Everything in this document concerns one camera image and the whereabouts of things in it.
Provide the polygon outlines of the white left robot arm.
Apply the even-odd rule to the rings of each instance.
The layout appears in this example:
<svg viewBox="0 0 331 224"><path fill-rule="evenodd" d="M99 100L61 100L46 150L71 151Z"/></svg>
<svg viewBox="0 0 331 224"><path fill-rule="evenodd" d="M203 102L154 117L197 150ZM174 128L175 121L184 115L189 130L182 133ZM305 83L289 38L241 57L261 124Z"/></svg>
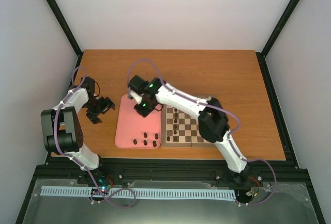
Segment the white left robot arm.
<svg viewBox="0 0 331 224"><path fill-rule="evenodd" d="M66 97L58 105L42 111L43 143L48 152L68 157L81 170L90 170L90 179L102 184L107 180L108 172L100 166L100 156L84 144L78 113L85 108L87 118L93 124L98 124L102 122L99 115L115 109L115 104L109 97L95 94L97 83L94 79L86 77L81 81L82 84L69 88Z"/></svg>

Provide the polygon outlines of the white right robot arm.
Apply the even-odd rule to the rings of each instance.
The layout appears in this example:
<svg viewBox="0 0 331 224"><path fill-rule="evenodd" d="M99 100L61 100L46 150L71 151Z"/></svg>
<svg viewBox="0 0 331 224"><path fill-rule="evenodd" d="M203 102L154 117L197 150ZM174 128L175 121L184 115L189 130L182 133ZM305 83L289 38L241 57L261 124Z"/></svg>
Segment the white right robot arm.
<svg viewBox="0 0 331 224"><path fill-rule="evenodd" d="M128 82L129 98L137 103L134 109L147 117L158 105L177 108L197 120L199 133L204 140L214 144L224 157L236 185L244 185L249 177L250 165L236 145L229 126L229 112L214 97L199 98L184 93L159 78L151 82L134 76Z"/></svg>

